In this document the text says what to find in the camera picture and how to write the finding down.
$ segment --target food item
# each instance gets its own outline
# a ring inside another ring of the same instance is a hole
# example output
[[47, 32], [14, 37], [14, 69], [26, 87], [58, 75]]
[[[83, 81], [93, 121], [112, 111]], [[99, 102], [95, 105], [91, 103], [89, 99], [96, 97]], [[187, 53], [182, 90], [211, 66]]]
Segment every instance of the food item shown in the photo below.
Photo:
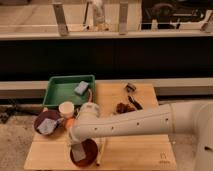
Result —
[[116, 112], [119, 114], [132, 112], [132, 111], [135, 111], [135, 109], [128, 104], [123, 104], [123, 103], [117, 104]]

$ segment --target dark object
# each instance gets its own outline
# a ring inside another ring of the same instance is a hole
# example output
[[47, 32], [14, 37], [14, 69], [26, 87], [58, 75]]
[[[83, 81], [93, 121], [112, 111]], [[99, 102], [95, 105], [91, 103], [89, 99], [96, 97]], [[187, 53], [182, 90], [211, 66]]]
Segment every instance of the dark object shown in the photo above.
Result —
[[132, 103], [136, 107], [137, 110], [143, 109], [142, 106], [136, 100], [134, 100], [131, 96], [128, 96], [128, 100], [130, 103]]
[[133, 112], [133, 111], [135, 111], [135, 109], [130, 107], [128, 104], [123, 104], [123, 103], [117, 104], [116, 112], [119, 114]]
[[59, 112], [57, 110], [48, 110], [48, 111], [40, 113], [38, 115], [38, 117], [36, 118], [36, 120], [34, 121], [34, 129], [39, 134], [41, 134], [41, 132], [37, 128], [47, 118], [57, 121], [57, 120], [59, 120], [61, 118], [61, 116], [60, 116], [60, 114], [59, 114]]
[[0, 123], [7, 123], [8, 119], [10, 118], [10, 115], [8, 113], [0, 113]]
[[21, 108], [17, 100], [9, 99], [9, 102], [12, 104], [12, 107], [7, 107], [3, 113], [0, 113], [0, 123], [7, 123], [8, 119], [14, 115], [38, 115], [35, 112]]
[[208, 9], [213, 0], [143, 0], [141, 29], [151, 29], [153, 19], [159, 29], [178, 29], [169, 23], [202, 21]]
[[88, 8], [89, 8], [89, 2], [87, 2], [87, 4], [86, 4], [86, 10], [85, 10], [85, 14], [84, 14], [83, 26], [86, 26], [86, 23], [87, 23]]
[[142, 106], [131, 96], [131, 94], [133, 92], [135, 92], [135, 90], [136, 90], [135, 85], [128, 83], [125, 88], [126, 88], [128, 94], [129, 94], [128, 95], [129, 102], [132, 103], [136, 107], [137, 110], [143, 109]]
[[78, 167], [87, 167], [91, 165], [98, 155], [98, 146], [92, 139], [87, 139], [82, 142], [82, 146], [84, 148], [84, 152], [86, 154], [86, 158], [76, 162], [73, 157], [72, 149], [70, 150], [70, 158], [72, 162]]
[[135, 87], [135, 85], [128, 83], [126, 85], [126, 90], [127, 90], [128, 93], [131, 93], [131, 92], [134, 92], [136, 90], [136, 87]]

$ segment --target paper cup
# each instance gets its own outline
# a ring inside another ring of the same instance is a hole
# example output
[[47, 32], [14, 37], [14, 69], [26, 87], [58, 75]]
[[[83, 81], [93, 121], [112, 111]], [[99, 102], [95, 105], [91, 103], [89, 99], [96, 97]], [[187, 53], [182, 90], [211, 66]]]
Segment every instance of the paper cup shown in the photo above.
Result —
[[59, 112], [63, 118], [73, 117], [74, 109], [74, 104], [70, 101], [63, 102], [59, 105]]

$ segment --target tray rim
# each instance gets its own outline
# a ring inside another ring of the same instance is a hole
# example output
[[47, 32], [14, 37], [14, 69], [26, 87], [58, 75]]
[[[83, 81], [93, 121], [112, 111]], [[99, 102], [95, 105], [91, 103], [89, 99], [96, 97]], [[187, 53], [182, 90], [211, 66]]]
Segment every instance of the tray rim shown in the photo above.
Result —
[[47, 99], [47, 95], [48, 95], [48, 92], [49, 92], [49, 89], [50, 89], [50, 86], [51, 86], [51, 83], [54, 79], [63, 79], [63, 78], [81, 78], [81, 77], [91, 77], [92, 78], [92, 92], [93, 92], [93, 101], [95, 101], [95, 76], [90, 74], [90, 75], [70, 75], [70, 76], [52, 76], [50, 77], [49, 81], [48, 81], [48, 85], [47, 85], [47, 88], [46, 88], [46, 91], [45, 91], [45, 95], [44, 95], [44, 99], [43, 99], [43, 102], [42, 102], [42, 106], [43, 107], [47, 107], [47, 108], [56, 108], [58, 107], [57, 104], [46, 104], [46, 99]]

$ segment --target gray floor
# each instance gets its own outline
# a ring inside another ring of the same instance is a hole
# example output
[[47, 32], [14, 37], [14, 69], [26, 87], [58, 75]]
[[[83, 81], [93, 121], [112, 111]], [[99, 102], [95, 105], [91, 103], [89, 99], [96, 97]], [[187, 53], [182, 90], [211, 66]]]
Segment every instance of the gray floor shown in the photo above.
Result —
[[[13, 116], [0, 124], [0, 170], [23, 171], [34, 130], [35, 116]], [[196, 149], [193, 135], [169, 135], [178, 171], [192, 171]]]

